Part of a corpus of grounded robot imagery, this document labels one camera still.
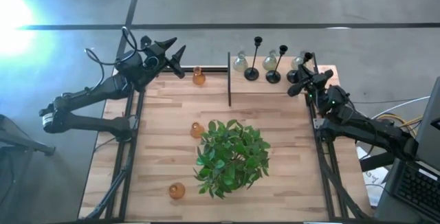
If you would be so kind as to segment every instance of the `glass flask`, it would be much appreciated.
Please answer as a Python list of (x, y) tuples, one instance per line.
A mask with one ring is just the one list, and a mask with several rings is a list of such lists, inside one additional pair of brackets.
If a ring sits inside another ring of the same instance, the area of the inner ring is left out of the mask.
[(276, 50), (269, 52), (269, 56), (263, 61), (263, 68), (266, 70), (275, 70), (276, 67)]
[(205, 128), (201, 124), (199, 124), (198, 122), (192, 123), (191, 131), (190, 131), (190, 134), (191, 134), (192, 137), (200, 138), (201, 134), (203, 132), (205, 132)]
[(201, 67), (194, 67), (194, 75), (192, 76), (192, 82), (196, 85), (203, 85), (205, 83), (206, 76), (201, 72)]
[(291, 61), (291, 68), (298, 69), (298, 65), (302, 64), (303, 62), (304, 62), (304, 59), (300, 56), (297, 56)]
[(238, 72), (244, 72), (248, 68), (248, 62), (246, 61), (246, 54), (244, 51), (239, 52), (239, 56), (235, 59), (232, 66)]
[(168, 193), (172, 199), (180, 199), (185, 195), (185, 186), (182, 183), (174, 183), (168, 189)]

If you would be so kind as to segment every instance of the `keyboard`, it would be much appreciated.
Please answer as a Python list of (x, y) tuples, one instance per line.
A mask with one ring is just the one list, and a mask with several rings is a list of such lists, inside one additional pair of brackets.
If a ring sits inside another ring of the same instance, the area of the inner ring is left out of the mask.
[(391, 194), (421, 213), (440, 220), (440, 183), (436, 174), (420, 165), (405, 164), (395, 186)]

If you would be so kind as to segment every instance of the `black candlestick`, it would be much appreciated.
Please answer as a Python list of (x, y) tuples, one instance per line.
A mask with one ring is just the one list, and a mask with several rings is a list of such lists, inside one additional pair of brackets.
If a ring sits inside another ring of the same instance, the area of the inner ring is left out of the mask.
[(280, 46), (280, 58), (278, 59), (278, 62), (276, 64), (275, 70), (269, 70), (266, 73), (266, 80), (272, 84), (278, 83), (281, 80), (280, 72), (278, 72), (276, 69), (278, 69), (278, 65), (280, 65), (281, 57), (286, 53), (287, 46), (281, 45)]
[(252, 67), (247, 68), (247, 69), (245, 70), (245, 73), (244, 73), (244, 74), (245, 74), (245, 78), (246, 78), (247, 80), (256, 80), (256, 79), (258, 79), (259, 76), (260, 76), (259, 71), (258, 71), (257, 69), (255, 69), (254, 66), (255, 66), (256, 51), (259, 49), (259, 46), (261, 45), (261, 42), (263, 42), (263, 39), (262, 39), (261, 37), (259, 37), (259, 36), (256, 36), (256, 37), (254, 38), (254, 41), (255, 41), (255, 55), (254, 55), (254, 62), (252, 63)]
[[(302, 63), (300, 63), (300, 64), (304, 64), (314, 57), (313, 54), (310, 52), (306, 52), (306, 53), (304, 53), (304, 55), (301, 55), (301, 56), (303, 56), (303, 58), (302, 58)], [(296, 69), (293, 69), (293, 70), (287, 72), (286, 76), (287, 76), (287, 80), (292, 84), (296, 84), (300, 81), (300, 76), (298, 75), (298, 70), (296, 70)]]

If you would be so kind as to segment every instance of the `small orange bottle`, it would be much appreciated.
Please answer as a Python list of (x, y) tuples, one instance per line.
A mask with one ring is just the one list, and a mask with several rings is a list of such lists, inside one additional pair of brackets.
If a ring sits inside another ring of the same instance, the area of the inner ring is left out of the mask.
[(201, 72), (201, 67), (194, 67), (194, 75), (192, 76), (192, 82), (196, 85), (203, 85), (205, 83), (206, 76)]
[(168, 193), (172, 199), (180, 199), (185, 195), (185, 186), (182, 183), (174, 183), (168, 189)]
[(194, 138), (200, 138), (201, 134), (205, 132), (205, 128), (198, 122), (192, 123), (190, 134)]

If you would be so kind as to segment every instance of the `green leaves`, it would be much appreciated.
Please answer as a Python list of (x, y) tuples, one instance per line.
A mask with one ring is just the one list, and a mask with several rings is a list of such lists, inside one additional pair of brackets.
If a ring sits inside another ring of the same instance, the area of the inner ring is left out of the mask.
[(264, 148), (264, 149), (270, 148), (269, 142), (262, 141), (262, 142), (259, 142), (259, 145), (260, 145), (261, 148)]
[(207, 133), (201, 134), (201, 145), (197, 147), (199, 172), (195, 179), (202, 181), (200, 194), (208, 192), (211, 197), (225, 197), (224, 193), (247, 186), (268, 176), (270, 144), (261, 137), (261, 132), (230, 120), (226, 125), (218, 120), (210, 121)]
[(209, 122), (208, 128), (209, 128), (209, 131), (215, 131), (216, 130), (214, 121)]
[(227, 124), (226, 124), (226, 128), (229, 129), (230, 127), (232, 127), (232, 125), (236, 124), (237, 120), (230, 120)]
[(225, 162), (222, 161), (221, 159), (219, 159), (219, 160), (215, 163), (215, 168), (216, 168), (216, 169), (220, 169), (220, 168), (222, 168), (222, 167), (224, 167), (224, 166), (225, 166)]

